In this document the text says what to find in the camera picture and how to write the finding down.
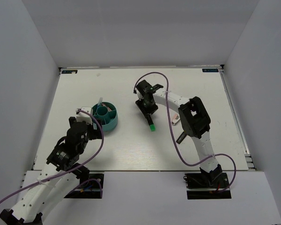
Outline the green cap black highlighter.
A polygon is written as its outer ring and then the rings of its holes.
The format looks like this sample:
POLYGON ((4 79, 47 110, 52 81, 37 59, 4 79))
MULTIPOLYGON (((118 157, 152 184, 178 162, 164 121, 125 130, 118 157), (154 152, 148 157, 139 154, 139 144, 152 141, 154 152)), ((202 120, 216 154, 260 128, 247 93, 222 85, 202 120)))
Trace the green cap black highlighter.
POLYGON ((146 119, 147 119, 147 122, 148 122, 148 125, 149 125, 149 128, 150 128, 150 131, 154 132, 155 131, 155 125, 154 125, 154 122, 153 122, 153 120, 151 118, 151 115, 147 114, 146 115, 146 119))

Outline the blue gel pen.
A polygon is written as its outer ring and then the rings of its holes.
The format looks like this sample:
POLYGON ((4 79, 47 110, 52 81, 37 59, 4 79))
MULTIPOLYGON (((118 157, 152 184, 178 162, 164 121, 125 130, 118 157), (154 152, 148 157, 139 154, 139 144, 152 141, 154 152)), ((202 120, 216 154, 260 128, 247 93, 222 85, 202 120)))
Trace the blue gel pen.
POLYGON ((99 108, 99 107, 102 107, 102 106, 103 106, 103 98, 100 97, 100 98, 99 98, 99 101, 98 101, 98 103, 97 103, 97 107, 99 108))

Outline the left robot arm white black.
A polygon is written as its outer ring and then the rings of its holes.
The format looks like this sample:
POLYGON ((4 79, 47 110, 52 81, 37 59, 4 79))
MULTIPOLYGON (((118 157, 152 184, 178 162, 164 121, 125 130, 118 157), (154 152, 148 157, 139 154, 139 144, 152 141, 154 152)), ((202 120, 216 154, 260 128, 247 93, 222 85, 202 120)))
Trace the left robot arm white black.
POLYGON ((97 182, 78 160, 89 141, 104 139, 102 123, 89 113, 82 114, 69 118, 66 136, 54 146, 37 181, 29 185, 26 194, 13 207, 0 213, 5 224, 41 225, 65 196, 97 182))

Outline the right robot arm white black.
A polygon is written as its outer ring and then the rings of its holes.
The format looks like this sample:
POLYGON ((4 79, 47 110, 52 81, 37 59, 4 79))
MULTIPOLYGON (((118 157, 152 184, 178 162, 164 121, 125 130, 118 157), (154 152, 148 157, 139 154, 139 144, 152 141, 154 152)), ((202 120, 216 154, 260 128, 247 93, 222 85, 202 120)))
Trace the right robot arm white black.
POLYGON ((211 119, 201 99, 182 97, 167 91, 160 84, 152 86, 145 80, 139 82, 133 92, 139 98, 135 103, 146 118, 151 131, 155 129, 151 115, 157 111, 158 105, 168 106, 179 115, 184 133, 191 137, 195 144, 203 183, 208 187, 218 183, 222 168, 214 157, 209 132, 211 119))

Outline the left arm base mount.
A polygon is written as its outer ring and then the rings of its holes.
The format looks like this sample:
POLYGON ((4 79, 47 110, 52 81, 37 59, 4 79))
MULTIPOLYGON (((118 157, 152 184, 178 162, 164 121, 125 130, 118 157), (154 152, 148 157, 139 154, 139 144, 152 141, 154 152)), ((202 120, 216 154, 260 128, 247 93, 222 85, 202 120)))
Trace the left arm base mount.
POLYGON ((80 185, 65 196, 65 199, 102 199, 104 173, 90 173, 87 183, 80 185))

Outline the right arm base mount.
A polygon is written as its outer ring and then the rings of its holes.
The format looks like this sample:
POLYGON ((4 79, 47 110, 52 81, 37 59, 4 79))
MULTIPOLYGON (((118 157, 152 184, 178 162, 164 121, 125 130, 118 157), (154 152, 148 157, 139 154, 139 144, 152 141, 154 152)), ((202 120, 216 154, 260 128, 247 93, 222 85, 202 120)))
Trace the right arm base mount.
POLYGON ((226 173, 222 173, 213 184, 203 179, 201 173, 185 173, 183 177, 186 183, 188 200, 215 200, 231 199, 229 180, 226 173))

